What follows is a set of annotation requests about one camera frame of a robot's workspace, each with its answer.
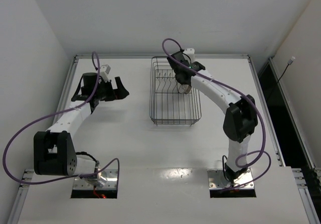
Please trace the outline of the orange sunburst pattern plate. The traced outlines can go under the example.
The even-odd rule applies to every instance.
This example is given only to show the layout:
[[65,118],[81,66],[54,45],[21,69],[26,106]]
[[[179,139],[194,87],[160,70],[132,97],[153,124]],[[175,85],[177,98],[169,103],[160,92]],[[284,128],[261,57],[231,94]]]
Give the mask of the orange sunburst pattern plate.
[[192,87],[187,84],[182,85],[182,89],[184,90],[183,91],[184,94],[188,94],[191,91],[191,88]]

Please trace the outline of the black rimmed flower plate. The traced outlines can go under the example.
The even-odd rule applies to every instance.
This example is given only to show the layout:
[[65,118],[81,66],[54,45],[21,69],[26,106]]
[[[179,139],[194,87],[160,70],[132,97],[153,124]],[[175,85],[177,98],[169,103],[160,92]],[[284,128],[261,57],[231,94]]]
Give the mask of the black rimmed flower plate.
[[179,94],[184,94],[184,92],[185,92],[184,85],[178,83],[177,84],[177,91],[178,91]]

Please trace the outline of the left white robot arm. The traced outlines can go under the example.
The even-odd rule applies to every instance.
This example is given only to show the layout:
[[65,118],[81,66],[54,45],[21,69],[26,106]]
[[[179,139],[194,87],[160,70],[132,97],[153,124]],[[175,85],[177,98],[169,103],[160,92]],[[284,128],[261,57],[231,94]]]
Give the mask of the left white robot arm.
[[117,88],[102,74],[82,74],[69,109],[46,131],[34,136],[36,174],[90,180],[100,177],[98,160],[82,158],[83,153],[75,151],[73,137],[101,101],[121,100],[129,95],[120,77],[115,78],[115,83]]

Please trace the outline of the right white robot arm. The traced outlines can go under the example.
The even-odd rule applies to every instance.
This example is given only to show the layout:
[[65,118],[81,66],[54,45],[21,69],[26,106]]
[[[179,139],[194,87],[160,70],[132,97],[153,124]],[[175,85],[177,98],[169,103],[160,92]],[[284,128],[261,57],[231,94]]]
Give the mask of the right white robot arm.
[[175,78],[181,85],[188,85],[206,95],[225,115],[223,131],[229,139],[225,178],[233,183],[247,171],[248,143],[258,124],[253,107],[242,96],[214,82],[205,66],[185,59],[182,52],[167,58]]

